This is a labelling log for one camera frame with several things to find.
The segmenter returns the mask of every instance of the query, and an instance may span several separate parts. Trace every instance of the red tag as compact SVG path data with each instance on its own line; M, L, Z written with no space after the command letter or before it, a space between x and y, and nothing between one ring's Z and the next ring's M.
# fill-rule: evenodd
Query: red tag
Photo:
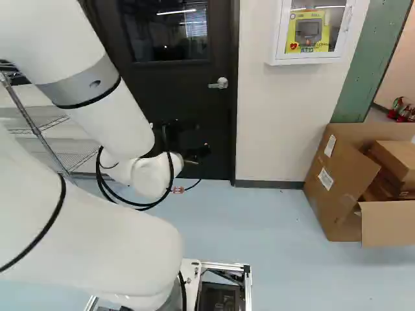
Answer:
M184 187L173 187L173 190L171 192L173 194L183 194L184 193Z

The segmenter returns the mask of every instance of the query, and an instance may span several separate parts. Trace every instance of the yellow aed device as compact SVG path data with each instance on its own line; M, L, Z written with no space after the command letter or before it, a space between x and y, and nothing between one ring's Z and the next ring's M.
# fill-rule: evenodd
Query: yellow aed device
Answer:
M325 10L291 12L286 54L328 52L329 13Z

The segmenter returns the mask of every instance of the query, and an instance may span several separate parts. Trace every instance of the door frame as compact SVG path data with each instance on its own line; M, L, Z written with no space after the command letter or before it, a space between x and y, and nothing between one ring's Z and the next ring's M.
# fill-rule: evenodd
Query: door frame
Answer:
M230 81L228 89L230 92L230 158L229 161L229 177L231 185L235 185L236 177L236 139L237 139L237 105L238 105L238 67L239 67L239 14L240 14L240 0L228 0L230 1L230 18L231 23L231 44L230 44L230 68L229 77ZM100 32L100 19L95 15L94 10L95 0L78 0L81 7L92 24L98 37L101 39L102 44L106 48L105 35ZM111 56L111 51L107 50L108 55Z

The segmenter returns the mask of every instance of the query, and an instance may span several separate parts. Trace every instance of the aed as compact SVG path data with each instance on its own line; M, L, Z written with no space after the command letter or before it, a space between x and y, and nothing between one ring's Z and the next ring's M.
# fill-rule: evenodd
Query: aed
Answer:
M328 52L330 27L325 16L323 10L291 13L285 53Z
M356 0L277 1L268 65L341 61Z

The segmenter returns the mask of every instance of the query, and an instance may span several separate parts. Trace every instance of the fire extinguisher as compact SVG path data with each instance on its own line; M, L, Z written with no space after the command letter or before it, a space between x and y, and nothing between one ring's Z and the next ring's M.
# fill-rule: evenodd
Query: fire extinguisher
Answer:
M399 112L399 115L397 116L396 122L406 122L408 120L408 117L410 115L410 112L412 111L412 108L410 105L407 105L405 109L402 109Z
M393 119L393 120L398 119L399 112L401 112L404 109L402 98L403 96L398 97L397 99L394 100L394 105L392 106L392 109L390 109L388 112L389 119Z
M408 122L415 122L415 108L412 108L409 112Z

